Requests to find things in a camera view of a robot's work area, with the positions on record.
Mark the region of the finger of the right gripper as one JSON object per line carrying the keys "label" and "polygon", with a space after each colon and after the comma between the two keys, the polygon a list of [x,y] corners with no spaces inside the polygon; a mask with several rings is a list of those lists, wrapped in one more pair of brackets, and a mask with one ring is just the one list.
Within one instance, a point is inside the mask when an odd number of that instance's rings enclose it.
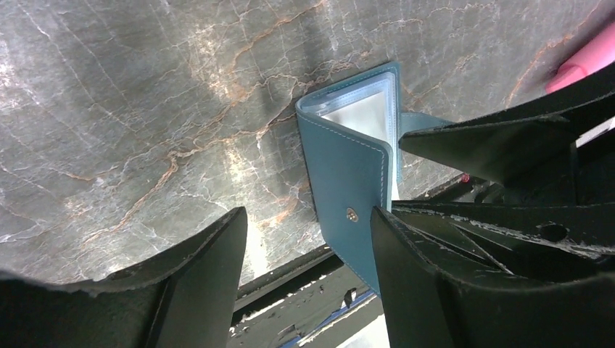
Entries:
{"label": "finger of the right gripper", "polygon": [[405,133],[399,147],[505,184],[570,149],[614,116],[614,66],[539,99],[462,123]]}

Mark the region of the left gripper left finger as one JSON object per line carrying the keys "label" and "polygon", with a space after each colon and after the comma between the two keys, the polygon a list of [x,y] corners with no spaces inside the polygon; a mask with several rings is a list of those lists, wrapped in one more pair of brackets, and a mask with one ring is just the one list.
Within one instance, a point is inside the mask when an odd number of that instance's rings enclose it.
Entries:
{"label": "left gripper left finger", "polygon": [[1,273],[3,347],[224,347],[247,241],[236,207],[203,231],[100,281]]}

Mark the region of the blue card holder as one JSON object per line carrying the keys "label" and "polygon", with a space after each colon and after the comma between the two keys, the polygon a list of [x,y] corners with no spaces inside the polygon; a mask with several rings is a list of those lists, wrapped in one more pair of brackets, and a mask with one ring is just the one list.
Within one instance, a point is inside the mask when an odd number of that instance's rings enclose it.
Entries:
{"label": "blue card holder", "polygon": [[321,234],[373,292],[379,282],[371,211],[399,197],[399,140],[446,125],[400,106],[400,66],[388,62],[301,97],[295,105]]}

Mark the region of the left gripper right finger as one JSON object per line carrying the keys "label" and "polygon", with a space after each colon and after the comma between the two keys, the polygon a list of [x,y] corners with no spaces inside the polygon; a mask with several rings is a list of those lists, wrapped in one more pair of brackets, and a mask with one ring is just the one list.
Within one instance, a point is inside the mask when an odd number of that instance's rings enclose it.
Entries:
{"label": "left gripper right finger", "polygon": [[392,347],[612,347],[614,205],[401,201],[371,235]]}

